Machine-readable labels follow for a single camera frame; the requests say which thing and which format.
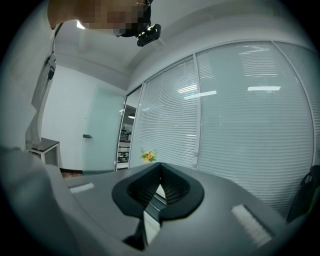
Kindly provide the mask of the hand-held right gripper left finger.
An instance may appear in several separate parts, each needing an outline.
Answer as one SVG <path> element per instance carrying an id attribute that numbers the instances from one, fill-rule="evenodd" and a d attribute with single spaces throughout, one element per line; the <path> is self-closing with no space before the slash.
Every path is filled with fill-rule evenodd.
<path id="1" fill-rule="evenodd" d="M 4 151 L 4 194 L 23 229 L 54 256 L 159 256 L 143 222 L 121 213 L 106 180 L 66 180 L 30 153 Z"/>

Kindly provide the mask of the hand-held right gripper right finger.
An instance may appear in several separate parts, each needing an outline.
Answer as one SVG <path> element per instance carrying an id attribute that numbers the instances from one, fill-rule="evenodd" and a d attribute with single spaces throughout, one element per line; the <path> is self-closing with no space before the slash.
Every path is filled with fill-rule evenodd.
<path id="1" fill-rule="evenodd" d="M 164 221 L 147 247 L 149 256 L 283 256 L 306 222 L 286 220 L 229 179 L 170 165 L 197 180 L 204 197 L 188 217 Z"/>

